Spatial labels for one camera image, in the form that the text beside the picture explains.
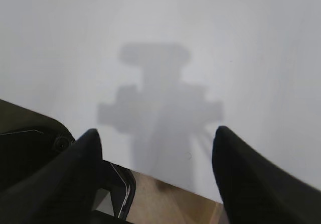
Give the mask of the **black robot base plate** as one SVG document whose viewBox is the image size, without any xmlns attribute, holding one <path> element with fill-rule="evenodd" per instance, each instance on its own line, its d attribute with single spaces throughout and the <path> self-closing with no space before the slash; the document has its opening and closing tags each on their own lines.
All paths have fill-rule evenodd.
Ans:
<svg viewBox="0 0 321 224">
<path fill-rule="evenodd" d="M 77 140 L 59 121 L 2 100 L 1 193 L 31 177 Z M 92 206 L 96 223 L 127 223 L 135 191 L 133 174 L 102 157 Z"/>
</svg>

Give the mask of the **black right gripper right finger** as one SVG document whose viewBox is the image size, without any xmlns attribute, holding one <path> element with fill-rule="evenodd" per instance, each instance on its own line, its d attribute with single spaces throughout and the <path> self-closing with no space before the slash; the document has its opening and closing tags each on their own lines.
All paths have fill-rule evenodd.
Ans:
<svg viewBox="0 0 321 224">
<path fill-rule="evenodd" d="M 229 223 L 320 223 L 320 191 L 264 158 L 226 126 L 212 167 Z"/>
</svg>

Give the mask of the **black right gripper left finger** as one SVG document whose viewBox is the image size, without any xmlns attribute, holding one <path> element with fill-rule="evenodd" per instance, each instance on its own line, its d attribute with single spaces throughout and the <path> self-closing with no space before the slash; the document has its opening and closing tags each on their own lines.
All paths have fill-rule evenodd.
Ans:
<svg viewBox="0 0 321 224">
<path fill-rule="evenodd" d="M 1 223 L 96 223 L 102 149 L 89 129 L 41 170 L 1 193 Z"/>
</svg>

